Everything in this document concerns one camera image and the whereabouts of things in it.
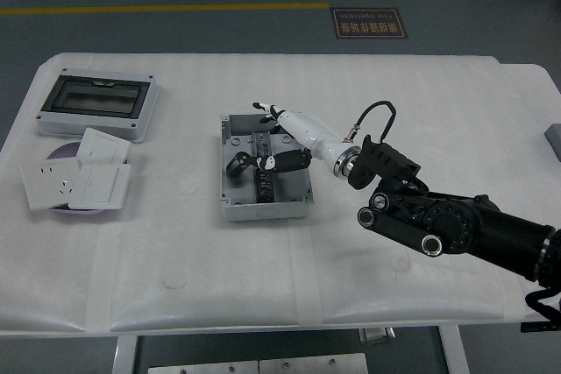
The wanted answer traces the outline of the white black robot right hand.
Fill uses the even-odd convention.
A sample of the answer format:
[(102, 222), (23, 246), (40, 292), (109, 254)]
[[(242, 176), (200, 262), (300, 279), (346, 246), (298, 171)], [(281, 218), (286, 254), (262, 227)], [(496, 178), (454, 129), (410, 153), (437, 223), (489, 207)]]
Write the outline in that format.
[(343, 163), (351, 144), (327, 127), (321, 120), (301, 112), (285, 110), (272, 104), (255, 102), (255, 109), (262, 109), (300, 145), (310, 150), (313, 158), (323, 159), (333, 174), (343, 178)]

